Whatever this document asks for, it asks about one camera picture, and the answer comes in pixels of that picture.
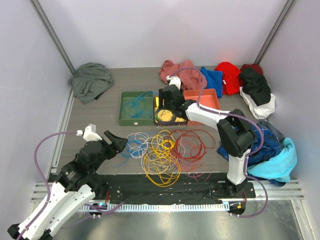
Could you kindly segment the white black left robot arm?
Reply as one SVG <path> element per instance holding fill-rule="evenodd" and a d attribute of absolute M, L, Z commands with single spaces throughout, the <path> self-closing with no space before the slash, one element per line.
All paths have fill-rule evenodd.
<path fill-rule="evenodd" d="M 107 142 L 96 133 L 94 124 L 74 134 L 85 140 L 84 147 L 61 169 L 52 185 L 40 175 L 47 190 L 46 197 L 23 222 L 8 228 L 14 240 L 51 240 L 80 207 L 106 195 L 107 183 L 97 170 L 104 161 L 121 153 L 128 140 L 107 130 L 104 132 L 110 140 Z"/>

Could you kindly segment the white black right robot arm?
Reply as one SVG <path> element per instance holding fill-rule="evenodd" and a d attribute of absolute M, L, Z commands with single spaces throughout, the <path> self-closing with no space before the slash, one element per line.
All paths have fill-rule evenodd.
<path fill-rule="evenodd" d="M 243 193 L 247 182 L 247 163 L 256 134 L 252 124 L 239 109 L 223 111 L 206 107 L 195 100 L 186 100 L 176 85 L 159 89 L 159 107 L 174 117 L 199 122 L 218 131 L 228 154 L 226 193 L 233 198 Z"/>

